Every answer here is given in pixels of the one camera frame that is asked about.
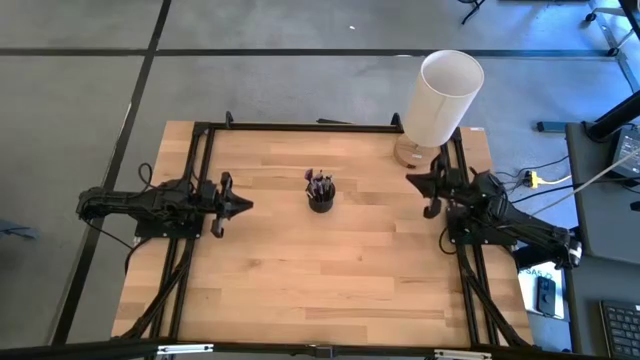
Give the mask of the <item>black mesh pencil cup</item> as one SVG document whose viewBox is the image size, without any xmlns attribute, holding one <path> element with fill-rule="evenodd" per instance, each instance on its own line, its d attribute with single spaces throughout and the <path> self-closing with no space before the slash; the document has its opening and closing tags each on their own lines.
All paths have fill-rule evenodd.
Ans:
<svg viewBox="0 0 640 360">
<path fill-rule="evenodd" d="M 309 192 L 306 188 L 306 194 L 308 197 L 308 204 L 312 211 L 316 213 L 326 213 L 333 206 L 333 200 L 326 200 L 324 193 L 321 196 L 316 194 L 315 188 L 313 192 Z"/>
</svg>

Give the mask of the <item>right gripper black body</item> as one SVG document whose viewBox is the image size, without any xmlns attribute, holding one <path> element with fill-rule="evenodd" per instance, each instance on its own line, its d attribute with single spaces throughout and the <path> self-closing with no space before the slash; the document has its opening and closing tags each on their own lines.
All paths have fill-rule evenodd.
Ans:
<svg viewBox="0 0 640 360">
<path fill-rule="evenodd" d="M 463 182 L 462 171 L 451 167 L 447 155 L 437 155 L 430 164 L 430 172 L 434 173 L 434 196 L 427 198 L 430 204 L 423 210 L 425 218 L 432 219 L 440 214 L 442 198 L 461 206 L 470 205 L 468 195 L 465 193 L 467 186 Z"/>
</svg>

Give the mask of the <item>black aluminium table frame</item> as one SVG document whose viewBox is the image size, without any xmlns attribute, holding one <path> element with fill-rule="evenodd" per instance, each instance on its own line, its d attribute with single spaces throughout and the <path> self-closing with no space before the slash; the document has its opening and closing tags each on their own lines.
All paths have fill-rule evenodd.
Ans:
<svg viewBox="0 0 640 360">
<path fill-rule="evenodd" d="M 445 218 L 393 158 L 391 126 L 217 125 L 209 175 L 254 206 L 204 230 L 155 331 L 181 342 L 470 347 L 503 344 L 460 280 Z M 331 175 L 316 213 L 304 179 Z"/>
</svg>

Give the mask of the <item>dark tablet screen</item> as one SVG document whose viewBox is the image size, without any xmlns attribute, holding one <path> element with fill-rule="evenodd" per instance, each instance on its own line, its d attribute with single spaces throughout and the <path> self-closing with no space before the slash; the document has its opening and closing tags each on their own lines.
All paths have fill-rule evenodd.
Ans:
<svg viewBox="0 0 640 360">
<path fill-rule="evenodd" d="M 634 151 L 637 151 L 637 153 L 610 170 L 613 176 L 640 177 L 640 130 L 636 127 L 620 129 L 613 136 L 610 162 L 616 163 Z"/>
</svg>

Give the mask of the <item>white shade wooden base lamp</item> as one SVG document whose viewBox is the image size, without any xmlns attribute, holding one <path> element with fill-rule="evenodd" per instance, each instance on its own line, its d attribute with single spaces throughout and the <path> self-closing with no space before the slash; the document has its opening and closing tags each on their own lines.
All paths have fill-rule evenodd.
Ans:
<svg viewBox="0 0 640 360">
<path fill-rule="evenodd" d="M 410 169 L 424 166 L 428 154 L 449 141 L 484 79 L 481 64 L 465 52 L 439 50 L 426 56 L 400 118 L 403 134 L 394 144 L 395 160 Z"/>
</svg>

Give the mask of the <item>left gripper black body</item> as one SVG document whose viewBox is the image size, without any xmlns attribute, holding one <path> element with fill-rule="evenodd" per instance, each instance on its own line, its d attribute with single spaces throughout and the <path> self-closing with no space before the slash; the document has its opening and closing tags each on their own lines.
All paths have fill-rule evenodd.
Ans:
<svg viewBox="0 0 640 360">
<path fill-rule="evenodd" d="M 233 209 L 233 193 L 232 193 L 232 177 L 229 172 L 221 174 L 219 188 L 216 190 L 214 197 L 216 217 L 212 222 L 211 232 L 215 237 L 224 235 L 222 222 L 231 217 Z"/>
</svg>

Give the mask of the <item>black diagonal pole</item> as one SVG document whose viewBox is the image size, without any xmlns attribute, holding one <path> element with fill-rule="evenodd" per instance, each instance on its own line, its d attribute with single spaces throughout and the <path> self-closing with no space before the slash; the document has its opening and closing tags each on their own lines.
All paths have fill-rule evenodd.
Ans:
<svg viewBox="0 0 640 360">
<path fill-rule="evenodd" d="M 586 135 L 596 140 L 602 140 L 622 126 L 640 117 L 640 90 L 616 105 L 595 123 L 586 127 Z"/>
</svg>

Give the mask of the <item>yellow power strip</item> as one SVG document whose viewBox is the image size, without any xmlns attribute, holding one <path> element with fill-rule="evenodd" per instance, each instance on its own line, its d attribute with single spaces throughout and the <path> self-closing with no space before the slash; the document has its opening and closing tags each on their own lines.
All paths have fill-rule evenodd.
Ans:
<svg viewBox="0 0 640 360">
<path fill-rule="evenodd" d="M 557 185 L 560 183 L 563 183 L 569 179 L 571 179 L 572 176 L 571 175 L 567 175 L 563 178 L 560 179 L 556 179 L 556 180 L 545 180 L 542 177 L 540 177 L 536 171 L 533 170 L 527 170 L 525 172 L 525 175 L 522 179 L 522 184 L 528 188 L 531 189 L 537 189 L 540 186 L 546 186 L 546 185 Z"/>
</svg>

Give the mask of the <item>silver metal bracket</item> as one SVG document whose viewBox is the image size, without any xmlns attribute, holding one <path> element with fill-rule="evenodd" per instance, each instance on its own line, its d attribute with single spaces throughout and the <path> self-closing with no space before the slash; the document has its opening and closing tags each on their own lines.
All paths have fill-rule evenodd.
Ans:
<svg viewBox="0 0 640 360">
<path fill-rule="evenodd" d="M 493 360 L 491 353 L 467 350 L 435 349 L 434 360 Z"/>
<path fill-rule="evenodd" d="M 157 347 L 157 355 L 180 355 L 207 353 L 214 350 L 213 344 L 173 344 L 160 345 Z"/>
</svg>

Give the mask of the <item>black keyboard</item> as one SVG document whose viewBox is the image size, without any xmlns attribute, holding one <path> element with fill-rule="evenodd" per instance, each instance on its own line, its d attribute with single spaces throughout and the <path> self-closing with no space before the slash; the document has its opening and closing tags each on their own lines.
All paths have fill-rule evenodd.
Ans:
<svg viewBox="0 0 640 360">
<path fill-rule="evenodd" d="M 640 303 L 602 300 L 599 310 L 609 357 L 640 360 Z"/>
</svg>

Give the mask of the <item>white paper sheet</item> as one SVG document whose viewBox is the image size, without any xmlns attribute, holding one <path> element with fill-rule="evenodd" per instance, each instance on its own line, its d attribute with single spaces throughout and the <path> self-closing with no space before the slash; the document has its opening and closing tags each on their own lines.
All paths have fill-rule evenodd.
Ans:
<svg viewBox="0 0 640 360">
<path fill-rule="evenodd" d="M 564 320 L 564 289 L 563 289 L 563 271 L 556 269 L 552 262 L 539 264 L 527 269 L 520 270 L 518 280 L 521 287 L 521 293 L 524 300 L 525 309 L 528 312 L 543 315 L 535 308 L 536 302 L 536 280 L 537 278 L 547 277 L 552 279 L 556 284 L 555 293 L 555 316 L 552 318 Z"/>
</svg>

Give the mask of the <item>black smartphone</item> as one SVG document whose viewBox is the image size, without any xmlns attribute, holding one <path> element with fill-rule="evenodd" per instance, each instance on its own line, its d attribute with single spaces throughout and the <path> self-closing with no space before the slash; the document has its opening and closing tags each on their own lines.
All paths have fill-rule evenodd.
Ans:
<svg viewBox="0 0 640 360">
<path fill-rule="evenodd" d="M 547 277 L 539 276 L 536 280 L 535 308 L 544 316 L 555 316 L 555 282 Z"/>
</svg>

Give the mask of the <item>black chair base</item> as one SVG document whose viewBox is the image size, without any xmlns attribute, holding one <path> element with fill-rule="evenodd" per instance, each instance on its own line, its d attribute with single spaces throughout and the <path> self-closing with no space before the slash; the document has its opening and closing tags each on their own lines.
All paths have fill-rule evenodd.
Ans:
<svg viewBox="0 0 640 360">
<path fill-rule="evenodd" d="M 457 0 L 462 4 L 469 5 L 471 7 L 470 11 L 464 16 L 461 21 L 461 25 L 464 26 L 470 18 L 472 18 L 481 8 L 486 0 Z"/>
</svg>

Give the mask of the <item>grey desk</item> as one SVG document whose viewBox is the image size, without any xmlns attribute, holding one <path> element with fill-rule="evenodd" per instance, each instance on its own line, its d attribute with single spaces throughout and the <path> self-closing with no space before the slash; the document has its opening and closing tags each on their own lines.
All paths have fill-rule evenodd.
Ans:
<svg viewBox="0 0 640 360">
<path fill-rule="evenodd" d="M 580 266 L 565 276 L 573 351 L 608 357 L 602 302 L 628 305 L 640 315 L 640 265 L 584 255 Z"/>
<path fill-rule="evenodd" d="M 612 164 L 613 143 L 594 142 L 584 126 L 566 126 L 572 181 L 578 185 Z M 640 185 L 626 189 L 620 178 L 604 175 L 574 195 L 579 230 L 592 257 L 640 264 Z"/>
</svg>

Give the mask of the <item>silver stand with casters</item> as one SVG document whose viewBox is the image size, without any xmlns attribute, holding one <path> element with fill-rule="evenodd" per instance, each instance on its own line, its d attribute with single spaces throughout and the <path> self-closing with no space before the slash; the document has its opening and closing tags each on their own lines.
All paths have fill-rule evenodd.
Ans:
<svg viewBox="0 0 640 360">
<path fill-rule="evenodd" d="M 617 7 L 606 7 L 598 6 L 596 4 L 596 0 L 588 0 L 591 11 L 585 15 L 584 21 L 587 23 L 596 21 L 599 24 L 609 46 L 609 49 L 606 51 L 606 56 L 612 57 L 616 60 L 624 77 L 629 83 L 631 91 L 636 93 L 640 91 L 640 80 L 635 77 L 633 70 L 626 60 L 626 55 L 623 53 L 622 48 L 632 37 L 635 37 L 640 41 L 640 0 L 615 1 L 618 3 Z M 625 18 L 629 22 L 631 28 L 621 40 L 617 40 L 605 24 L 605 21 L 598 18 L 599 14 Z"/>
</svg>

